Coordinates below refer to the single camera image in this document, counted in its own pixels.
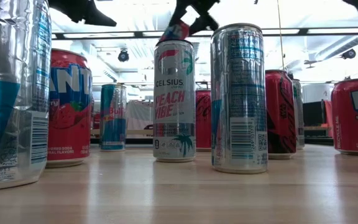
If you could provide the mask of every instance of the blue can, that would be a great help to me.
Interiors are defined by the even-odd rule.
[[[100,141],[102,151],[125,150],[126,87],[120,84],[102,86],[100,103]]]

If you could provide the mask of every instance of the silver can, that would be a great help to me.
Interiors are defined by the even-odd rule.
[[[50,21],[44,0],[0,1],[0,189],[47,163]]]
[[[264,41],[252,24],[212,36],[212,165],[221,172],[267,170]]]
[[[295,110],[296,150],[300,150],[305,147],[305,124],[303,122],[302,92],[299,80],[293,79],[292,87]]]
[[[196,156],[195,59],[185,40],[164,40],[154,51],[154,157],[188,162]]]

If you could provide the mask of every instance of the celsius can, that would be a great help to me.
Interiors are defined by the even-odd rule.
[[[196,91],[197,151],[211,151],[211,90]]]
[[[336,83],[331,92],[335,149],[358,154],[358,79]]]
[[[296,153],[293,87],[286,71],[266,70],[269,159],[289,159]]]
[[[154,157],[188,162],[196,156],[193,45],[165,40],[154,51]]]
[[[90,154],[91,70],[84,56],[52,49],[47,167],[81,164]]]
[[[0,189],[47,163],[51,31],[46,1],[0,1]]]
[[[121,84],[106,84],[101,90],[100,142],[101,150],[125,150],[127,91]]]
[[[224,26],[211,40],[212,166],[267,170],[264,42],[252,24]]]
[[[302,92],[299,80],[293,79],[292,87],[295,110],[296,149],[300,150],[305,147],[305,124],[303,122]]]

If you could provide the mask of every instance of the red fanta can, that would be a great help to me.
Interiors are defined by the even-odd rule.
[[[335,84],[331,93],[335,149],[358,154],[358,79]]]
[[[266,70],[267,140],[269,159],[296,153],[292,81],[283,70]]]
[[[197,151],[211,151],[211,90],[196,91]]]
[[[91,70],[82,55],[52,49],[47,167],[78,165],[90,154]]]

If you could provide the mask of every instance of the qr code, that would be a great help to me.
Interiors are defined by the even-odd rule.
[[[258,150],[265,151],[267,149],[267,134],[258,134]]]

